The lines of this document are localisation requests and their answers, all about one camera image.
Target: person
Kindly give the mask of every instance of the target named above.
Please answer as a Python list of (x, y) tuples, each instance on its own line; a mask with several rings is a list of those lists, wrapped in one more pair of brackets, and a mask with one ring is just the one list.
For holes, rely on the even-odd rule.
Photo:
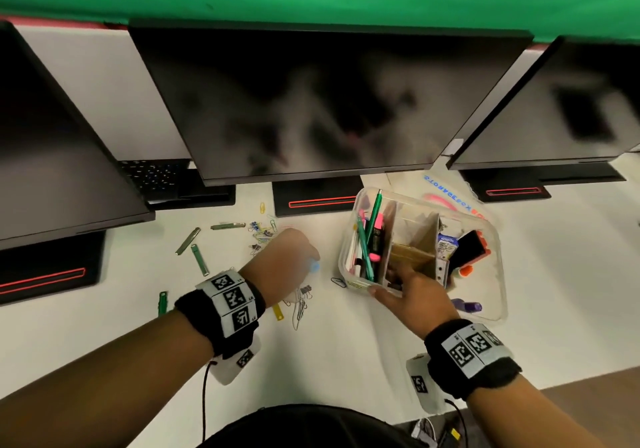
[[(238, 273), (255, 286), (268, 308), (300, 285), (309, 257), (319, 259), (317, 250), (304, 234), (287, 229)], [(403, 284), (402, 298), (374, 287), (371, 294), (420, 339), (459, 319), (440, 284), (404, 264), (396, 273)], [(176, 308), (2, 399), (0, 446), (127, 446), (215, 354), (210, 339)], [(604, 446), (521, 374), (499, 388), (475, 388), (466, 400), (498, 447)], [(286, 426), (288, 434), (278, 442), (299, 448), (424, 446), (364, 414), (309, 404), (261, 409), (201, 446), (258, 446), (264, 433), (277, 426)]]

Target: yellow paper clip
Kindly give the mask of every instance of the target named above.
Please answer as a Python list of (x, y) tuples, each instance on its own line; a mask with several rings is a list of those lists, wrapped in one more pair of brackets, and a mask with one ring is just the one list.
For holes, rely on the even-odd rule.
[(280, 306), (277, 303), (271, 308), (273, 309), (273, 313), (276, 314), (276, 318), (278, 319), (278, 321), (284, 320), (284, 315), (282, 314), (282, 310), (280, 310)]

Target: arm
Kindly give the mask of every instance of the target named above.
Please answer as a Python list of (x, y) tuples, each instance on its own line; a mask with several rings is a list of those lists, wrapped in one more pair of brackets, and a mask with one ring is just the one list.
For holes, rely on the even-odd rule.
[[(287, 229), (241, 270), (271, 307), (300, 285), (307, 238)], [(0, 446), (124, 447), (214, 352), (174, 310), (0, 400)]]
[[(444, 288), (410, 266), (397, 266), (403, 298), (379, 287), (369, 292), (420, 339), (449, 320), (460, 318)], [(523, 376), (498, 389), (478, 388), (467, 405), (485, 434), (499, 448), (604, 448), (604, 445), (562, 412)]]

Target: monitor screen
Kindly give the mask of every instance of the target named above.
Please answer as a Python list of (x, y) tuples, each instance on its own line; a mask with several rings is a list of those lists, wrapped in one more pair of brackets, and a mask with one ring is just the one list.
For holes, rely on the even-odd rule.
[(428, 168), (531, 43), (357, 26), (129, 31), (210, 186)]
[(0, 21), (0, 249), (154, 218), (14, 27)]
[(639, 72), (640, 46), (558, 38), (449, 166), (611, 160), (640, 143)]

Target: clear plastic container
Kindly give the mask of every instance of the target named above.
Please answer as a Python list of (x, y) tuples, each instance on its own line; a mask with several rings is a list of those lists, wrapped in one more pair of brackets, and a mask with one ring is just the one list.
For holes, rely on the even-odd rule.
[(348, 288), (365, 290), (372, 284), (378, 284), (385, 289), (400, 295), (396, 289), (389, 288), (385, 279), (388, 254), (392, 242), (405, 243), (408, 236), (419, 230), (421, 223), (433, 213), (442, 218), (459, 221), (465, 232), (478, 230), (486, 241), (490, 253), (473, 264), (473, 272), (466, 277), (459, 274), (452, 275), (451, 287), (447, 288), (450, 298), (461, 298), (464, 301), (477, 301), (482, 305), (482, 311), (477, 313), (460, 312), (460, 316), (469, 320), (492, 325), (507, 318), (507, 299), (504, 287), (504, 272), (502, 270), (502, 256), (500, 255), (500, 239), (495, 227), (488, 221), (468, 214), (453, 211), (430, 202), (419, 201), (394, 192), (382, 191), (380, 211), (385, 215), (385, 253), (378, 272), (379, 283), (368, 281), (356, 276), (351, 269), (353, 257), (356, 215), (364, 210), (367, 217), (371, 214), (373, 204), (378, 194), (377, 188), (364, 188), (356, 197), (356, 201), (349, 217), (349, 223), (344, 232), (342, 248), (338, 259), (340, 274)]

